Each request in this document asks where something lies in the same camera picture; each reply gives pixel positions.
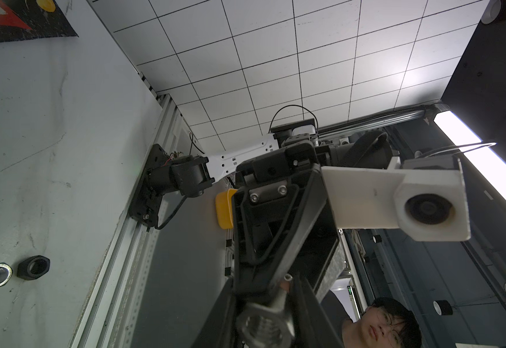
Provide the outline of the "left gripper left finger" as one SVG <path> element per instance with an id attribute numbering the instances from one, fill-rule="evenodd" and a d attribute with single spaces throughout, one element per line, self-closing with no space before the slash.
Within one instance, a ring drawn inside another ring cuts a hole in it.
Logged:
<path id="1" fill-rule="evenodd" d="M 235 329 L 237 310 L 238 299 L 233 292 L 233 278 L 228 278 L 191 347 L 237 347 L 238 334 Z"/>

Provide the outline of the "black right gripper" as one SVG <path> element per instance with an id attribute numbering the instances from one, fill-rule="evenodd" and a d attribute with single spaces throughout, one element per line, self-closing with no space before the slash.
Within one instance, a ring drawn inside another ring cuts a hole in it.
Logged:
<path id="1" fill-rule="evenodd" d="M 338 233 L 313 144 L 303 141 L 245 161 L 236 179 L 234 294 L 269 300 L 288 273 L 317 291 Z"/>

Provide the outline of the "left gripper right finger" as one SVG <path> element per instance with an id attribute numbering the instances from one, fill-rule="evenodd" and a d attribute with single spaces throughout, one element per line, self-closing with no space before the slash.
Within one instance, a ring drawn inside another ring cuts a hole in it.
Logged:
<path id="1" fill-rule="evenodd" d="M 293 276 L 289 295 L 296 331 L 293 347 L 339 348 L 344 346 L 305 277 Z"/>

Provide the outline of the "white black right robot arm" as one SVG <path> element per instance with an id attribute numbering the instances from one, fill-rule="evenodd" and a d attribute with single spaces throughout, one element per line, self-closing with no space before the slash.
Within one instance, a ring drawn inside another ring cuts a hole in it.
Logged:
<path id="1" fill-rule="evenodd" d="M 295 135 L 301 122 L 278 126 L 234 152 L 170 155 L 159 145 L 149 152 L 130 215 L 162 230 L 162 199 L 177 192 L 201 196 L 216 182 L 235 176 L 236 192 L 224 196 L 235 237 L 233 290 L 245 300 L 266 300 L 285 273 L 305 277 L 318 294 L 338 243 L 324 167 L 383 169 L 392 158 L 384 132 L 371 130 L 352 144 L 317 145 L 315 134 Z"/>

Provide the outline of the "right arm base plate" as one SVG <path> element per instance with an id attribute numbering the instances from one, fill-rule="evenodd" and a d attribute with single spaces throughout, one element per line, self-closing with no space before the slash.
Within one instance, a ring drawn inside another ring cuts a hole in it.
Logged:
<path id="1" fill-rule="evenodd" d="M 162 194 L 158 193 L 150 184 L 149 177 L 153 170 L 160 168 L 168 159 L 168 155 L 160 145 L 152 145 L 130 201 L 129 216 L 147 228 L 157 225 L 162 203 Z"/>

